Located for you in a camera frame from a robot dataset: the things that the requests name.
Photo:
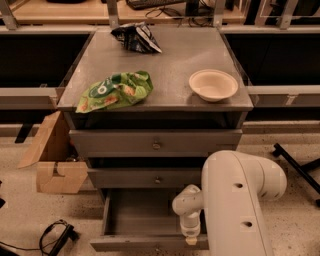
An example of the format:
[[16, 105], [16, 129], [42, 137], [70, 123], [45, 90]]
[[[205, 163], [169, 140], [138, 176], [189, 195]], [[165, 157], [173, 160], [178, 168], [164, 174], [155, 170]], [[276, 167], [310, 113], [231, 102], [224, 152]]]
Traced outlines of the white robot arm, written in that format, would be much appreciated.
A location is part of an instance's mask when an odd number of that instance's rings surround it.
[[202, 168], [201, 185], [189, 185], [173, 202], [189, 245], [197, 243], [205, 216], [210, 256], [274, 256], [260, 200], [276, 200], [287, 187], [274, 161], [237, 151], [218, 151]]

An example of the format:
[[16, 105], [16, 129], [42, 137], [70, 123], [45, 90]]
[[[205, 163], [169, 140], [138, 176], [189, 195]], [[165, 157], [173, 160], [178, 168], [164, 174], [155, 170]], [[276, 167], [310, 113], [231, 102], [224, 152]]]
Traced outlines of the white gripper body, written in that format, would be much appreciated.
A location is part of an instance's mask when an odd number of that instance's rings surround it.
[[203, 209], [203, 193], [196, 185], [185, 187], [172, 202], [172, 209], [180, 218], [180, 229], [186, 238], [200, 234], [200, 214]]

